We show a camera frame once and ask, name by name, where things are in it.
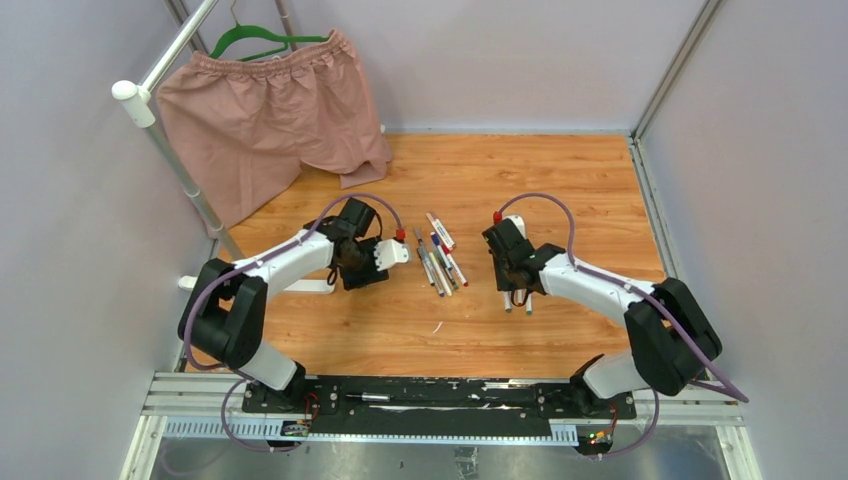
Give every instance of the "wooden tabletop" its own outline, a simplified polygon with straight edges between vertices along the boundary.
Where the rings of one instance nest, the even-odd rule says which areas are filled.
[[[275,347],[315,374],[538,378],[568,377],[593,356],[627,347],[616,323],[565,299],[536,295],[533,315],[506,313],[481,236],[507,200],[547,192],[576,216],[579,258],[626,276],[664,278],[624,137],[388,138],[395,158],[386,179],[341,190],[337,175],[306,169],[233,228],[233,236],[246,255],[255,255],[291,238],[339,195],[369,192],[397,209],[412,247],[412,227],[431,230],[424,214],[441,217],[470,285],[440,298],[414,256],[393,268],[388,281],[364,289],[346,292],[339,282],[331,295],[281,294],[265,318],[265,338]],[[391,215],[368,202],[393,232]],[[565,247],[568,220],[552,203],[522,200],[507,213],[524,217],[534,246]]]

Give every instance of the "gray floor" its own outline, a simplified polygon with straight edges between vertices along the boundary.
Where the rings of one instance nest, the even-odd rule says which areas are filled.
[[[619,426],[616,445],[624,447],[640,435]],[[290,453],[253,453],[226,440],[182,439],[168,445],[167,461],[175,471],[196,469],[226,448],[209,467],[188,478],[204,479],[409,479],[501,480],[547,478],[728,479],[718,438],[711,427],[658,427],[636,451],[596,463],[571,448],[464,447],[305,443]],[[157,480],[172,477],[157,466]]]

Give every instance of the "green hanger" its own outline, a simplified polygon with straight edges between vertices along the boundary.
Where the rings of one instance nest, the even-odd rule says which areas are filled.
[[[239,60],[242,62],[248,62],[250,60],[256,60],[257,58],[262,58],[268,55],[273,55],[275,53],[284,52],[289,48],[289,44],[291,42],[326,42],[327,40],[329,40],[329,37],[321,37],[317,35],[277,35],[276,33],[273,33],[270,30],[260,27],[258,25],[241,25],[238,23],[238,19],[236,18],[235,12],[233,12],[233,7],[235,7],[235,5],[236,2],[233,2],[233,4],[230,6],[230,13],[233,14],[233,20],[235,20],[236,26],[227,30],[226,32],[224,32],[223,35],[221,35],[221,38],[218,39],[218,43],[215,44],[215,50],[213,50],[212,53],[209,54],[209,56],[212,58],[220,57],[221,54],[224,53],[224,50],[229,48],[230,45],[244,38],[262,38],[265,40],[270,40],[272,42],[282,43],[283,46],[274,50],[269,50],[267,52],[257,53],[256,55],[240,58]]]

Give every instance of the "gray wall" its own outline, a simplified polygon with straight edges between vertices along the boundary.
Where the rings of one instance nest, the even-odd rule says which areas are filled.
[[[175,32],[158,1],[2,2],[0,478],[114,479],[210,241],[109,89]]]
[[[767,479],[848,457],[848,3],[730,0],[645,145]]]
[[[229,3],[201,30],[210,49],[234,25]],[[298,33],[338,27],[353,40],[387,127],[489,131],[635,126],[701,3],[287,0]],[[282,32],[272,0],[236,13]]]

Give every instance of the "robotic arm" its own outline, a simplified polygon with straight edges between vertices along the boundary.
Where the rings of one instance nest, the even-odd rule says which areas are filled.
[[[183,312],[179,337],[183,339],[192,307],[207,286],[234,270],[255,265],[224,281],[202,300],[192,324],[191,344],[283,396],[298,397],[305,369],[262,340],[265,304],[305,275],[324,268],[332,269],[328,282],[341,276],[345,290],[388,279],[388,269],[409,261],[409,252],[402,238],[382,240],[379,234],[362,238],[375,217],[381,222],[373,208],[349,199],[338,216],[309,222],[293,239],[255,257],[235,263],[209,260]],[[307,237],[316,221],[318,226]],[[229,310],[222,304],[228,301],[232,301]]]
[[[627,329],[630,349],[599,355],[570,379],[567,392],[585,415],[608,408],[607,399],[632,390],[653,388],[677,395],[704,365],[680,335],[641,295],[662,303],[709,360],[721,353],[721,342],[692,293],[680,280],[659,284],[622,277],[582,260],[569,259],[565,249],[545,244],[534,248],[524,235],[521,217],[505,217],[483,232],[495,266],[498,290],[526,289],[568,298],[615,320]]]

